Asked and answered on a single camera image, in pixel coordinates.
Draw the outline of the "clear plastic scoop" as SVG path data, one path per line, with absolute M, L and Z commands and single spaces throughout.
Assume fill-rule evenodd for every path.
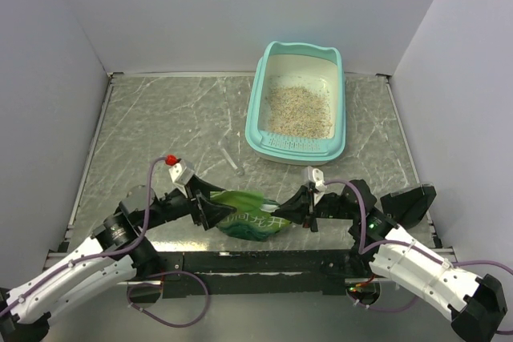
M 220 147 L 220 152 L 224 156 L 224 159 L 228 163 L 228 165 L 233 169 L 235 174 L 237 176 L 243 176 L 244 175 L 244 168 L 239 165 L 239 163 L 236 162 L 236 160 L 230 155 L 228 150 L 224 147 Z

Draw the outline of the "green cat litter bag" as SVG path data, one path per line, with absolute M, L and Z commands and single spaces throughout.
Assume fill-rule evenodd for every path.
M 211 194 L 211 201 L 236 209 L 216 225 L 232 238 L 264 242 L 291 225 L 290 221 L 273 215 L 280 204 L 261 192 L 218 191 Z

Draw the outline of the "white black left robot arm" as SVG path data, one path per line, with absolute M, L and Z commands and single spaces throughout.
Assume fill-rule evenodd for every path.
M 213 201 L 222 189 L 192 177 L 159 198 L 146 183 L 134 188 L 74 251 L 40 276 L 1 291 L 1 334 L 45 333 L 59 309 L 71 308 L 124 280 L 147 280 L 161 272 L 148 230 L 187 215 L 209 230 L 236 208 Z

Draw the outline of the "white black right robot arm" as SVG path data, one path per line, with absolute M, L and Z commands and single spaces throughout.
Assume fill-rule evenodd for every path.
M 276 217 L 317 230 L 317 219 L 349 219 L 354 245 L 349 265 L 358 276 L 387 278 L 424 300 L 465 341 L 490 341 L 507 314 L 501 282 L 464 270 L 418 242 L 400 223 L 376 207 L 367 183 L 354 179 L 341 193 L 327 193 L 320 180 L 301 186 L 273 212 Z

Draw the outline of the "black right arm base block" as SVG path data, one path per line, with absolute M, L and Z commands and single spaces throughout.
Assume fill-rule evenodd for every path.
M 386 215 L 409 230 L 421 223 L 436 195 L 434 185 L 420 183 L 384 195 L 380 202 Z

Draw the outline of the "teal cat litter box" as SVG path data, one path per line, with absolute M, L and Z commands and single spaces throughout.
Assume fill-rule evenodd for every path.
M 265 97 L 278 87 L 305 87 L 328 99 L 332 126 L 327 138 L 291 137 L 268 129 Z M 269 43 L 256 67 L 245 138 L 258 156 L 278 163 L 323 165 L 340 156 L 346 142 L 346 112 L 345 73 L 339 50 L 303 42 Z

